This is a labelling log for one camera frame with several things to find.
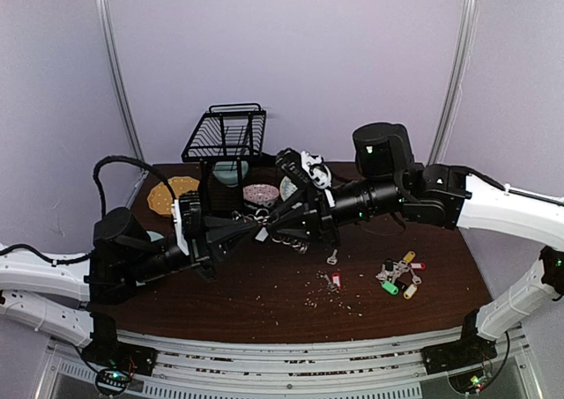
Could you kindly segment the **grey keyring organiser red handle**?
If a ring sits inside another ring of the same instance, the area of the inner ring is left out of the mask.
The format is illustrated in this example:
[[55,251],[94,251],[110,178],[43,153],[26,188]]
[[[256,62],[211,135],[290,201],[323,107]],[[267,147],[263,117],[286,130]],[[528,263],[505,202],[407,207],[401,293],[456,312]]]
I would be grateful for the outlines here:
[[[251,214],[243,214],[239,211],[233,211],[231,215],[231,219],[233,221],[254,221],[258,223],[260,226],[263,226],[265,223],[268,222],[270,217],[270,212],[266,209],[259,209],[255,213]],[[294,251],[296,251],[300,255],[304,255],[308,252],[309,249],[309,242],[305,240],[300,240],[290,235],[280,235],[280,234],[268,234],[266,235],[266,231],[262,230],[259,234],[255,236],[255,240],[259,242],[264,242],[267,239],[270,239],[273,243],[287,246]]]

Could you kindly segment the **key with black tag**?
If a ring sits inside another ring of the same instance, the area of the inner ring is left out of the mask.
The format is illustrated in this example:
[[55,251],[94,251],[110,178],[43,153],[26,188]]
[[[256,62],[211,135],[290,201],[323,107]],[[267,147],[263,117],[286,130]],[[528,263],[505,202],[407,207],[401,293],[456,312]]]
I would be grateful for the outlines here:
[[256,234],[255,240],[258,242],[265,242],[269,237],[269,233],[265,227],[262,227],[261,230]]

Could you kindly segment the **key with red tag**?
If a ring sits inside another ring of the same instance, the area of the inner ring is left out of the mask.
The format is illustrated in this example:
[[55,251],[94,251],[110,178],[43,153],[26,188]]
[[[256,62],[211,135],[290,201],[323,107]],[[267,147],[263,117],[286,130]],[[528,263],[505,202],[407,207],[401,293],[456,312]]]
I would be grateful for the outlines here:
[[322,275],[322,279],[326,282],[327,289],[330,292],[339,292],[341,290],[339,275],[333,277]]

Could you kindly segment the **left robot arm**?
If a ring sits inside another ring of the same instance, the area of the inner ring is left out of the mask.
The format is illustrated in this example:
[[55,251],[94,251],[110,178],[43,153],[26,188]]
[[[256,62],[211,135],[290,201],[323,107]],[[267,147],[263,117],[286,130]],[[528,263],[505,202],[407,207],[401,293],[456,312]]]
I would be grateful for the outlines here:
[[119,207],[95,224],[93,251],[87,254],[44,254],[27,244],[2,246],[1,314],[78,347],[89,362],[120,366],[137,353],[119,341],[112,318],[51,298],[74,299],[83,306],[119,305],[140,286],[185,269],[213,280],[216,262],[259,229],[253,218],[203,215],[195,193],[173,202],[172,224],[172,234],[154,240],[130,209]]

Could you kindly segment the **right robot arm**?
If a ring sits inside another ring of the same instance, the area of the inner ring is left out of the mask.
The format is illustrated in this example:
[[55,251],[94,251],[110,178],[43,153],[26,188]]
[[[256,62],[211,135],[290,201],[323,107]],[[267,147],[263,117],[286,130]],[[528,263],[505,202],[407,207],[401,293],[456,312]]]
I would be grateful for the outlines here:
[[286,149],[277,168],[294,193],[268,217],[277,238],[339,242],[339,228],[397,212],[410,222],[445,229],[481,229],[541,244],[539,258],[497,299],[464,318],[458,340],[426,347],[429,365],[467,366],[494,349],[514,324],[563,295],[563,203],[511,188],[466,166],[424,166],[413,156],[405,126],[370,123],[352,134],[360,178],[338,187],[322,158]]

